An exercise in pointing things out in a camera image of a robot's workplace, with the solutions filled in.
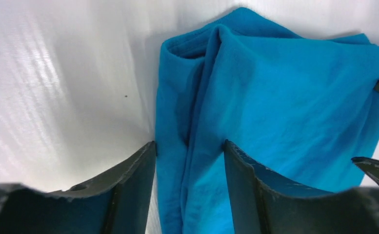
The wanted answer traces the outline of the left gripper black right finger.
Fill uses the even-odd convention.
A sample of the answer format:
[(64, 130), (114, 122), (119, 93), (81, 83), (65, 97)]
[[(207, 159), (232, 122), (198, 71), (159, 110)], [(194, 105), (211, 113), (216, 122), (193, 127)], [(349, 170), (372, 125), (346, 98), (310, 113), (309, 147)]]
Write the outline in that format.
[(288, 179), (227, 140), (223, 146), (237, 234), (379, 234), (379, 185), (332, 193)]

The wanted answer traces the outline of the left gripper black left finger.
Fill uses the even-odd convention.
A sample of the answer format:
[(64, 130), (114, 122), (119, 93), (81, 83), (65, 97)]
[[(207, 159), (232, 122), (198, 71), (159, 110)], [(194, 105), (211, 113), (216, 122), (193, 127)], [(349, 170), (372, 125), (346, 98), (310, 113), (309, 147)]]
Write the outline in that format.
[(67, 191), (0, 184), (0, 234), (143, 234), (156, 144)]

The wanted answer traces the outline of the blue t-shirt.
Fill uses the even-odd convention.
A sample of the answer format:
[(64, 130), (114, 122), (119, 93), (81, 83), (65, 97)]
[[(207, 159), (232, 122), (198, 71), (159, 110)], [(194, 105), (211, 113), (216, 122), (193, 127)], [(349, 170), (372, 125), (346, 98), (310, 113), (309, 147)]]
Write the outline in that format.
[(222, 145), (299, 183), (359, 186), (379, 140), (379, 46), (305, 39), (247, 8), (160, 48), (158, 204), (164, 234), (234, 232)]

